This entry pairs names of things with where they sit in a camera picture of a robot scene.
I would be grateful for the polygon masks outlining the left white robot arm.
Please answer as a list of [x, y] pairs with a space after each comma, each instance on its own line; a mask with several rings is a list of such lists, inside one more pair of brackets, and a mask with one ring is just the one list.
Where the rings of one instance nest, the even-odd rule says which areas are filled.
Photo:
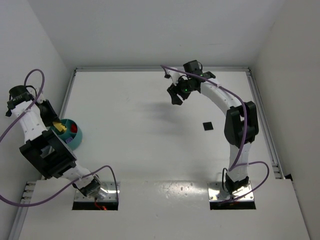
[[47, 99], [36, 100], [26, 86], [18, 85], [9, 90], [7, 108], [6, 115], [14, 114], [24, 133], [21, 154], [43, 177], [67, 179], [85, 197], [98, 196], [101, 181], [76, 163], [73, 151], [54, 131], [61, 121]]

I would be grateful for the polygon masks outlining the red lego brick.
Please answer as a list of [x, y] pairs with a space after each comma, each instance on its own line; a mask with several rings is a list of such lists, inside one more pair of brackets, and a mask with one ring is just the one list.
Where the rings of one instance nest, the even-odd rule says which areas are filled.
[[76, 134], [78, 132], [78, 127], [75, 123], [72, 123], [70, 125], [70, 132], [73, 133], [73, 134]]

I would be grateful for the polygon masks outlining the black lego plate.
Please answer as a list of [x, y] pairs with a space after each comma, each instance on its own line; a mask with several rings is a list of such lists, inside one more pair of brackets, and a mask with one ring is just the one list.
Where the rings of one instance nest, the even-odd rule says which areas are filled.
[[212, 124], [211, 121], [203, 122], [202, 125], [203, 125], [203, 128], [204, 128], [205, 131], [212, 131], [214, 129], [213, 124]]

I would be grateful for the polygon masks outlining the yellow lego brick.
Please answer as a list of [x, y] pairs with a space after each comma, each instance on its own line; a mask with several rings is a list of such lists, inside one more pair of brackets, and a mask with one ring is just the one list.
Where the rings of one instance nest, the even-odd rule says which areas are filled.
[[65, 133], [67, 131], [67, 127], [61, 122], [54, 121], [52, 124], [60, 133]]

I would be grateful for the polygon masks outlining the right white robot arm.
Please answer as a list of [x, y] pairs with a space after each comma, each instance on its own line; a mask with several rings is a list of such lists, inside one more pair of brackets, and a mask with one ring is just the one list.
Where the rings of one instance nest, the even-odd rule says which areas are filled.
[[171, 103], [180, 106], [192, 92], [198, 92], [225, 115], [223, 132], [229, 143], [230, 156], [222, 188], [233, 194], [249, 183], [249, 151], [259, 133], [257, 107], [254, 102], [245, 102], [223, 87], [212, 72], [203, 71], [203, 66], [197, 60], [185, 63], [183, 68], [162, 67], [164, 77], [172, 81], [167, 89]]

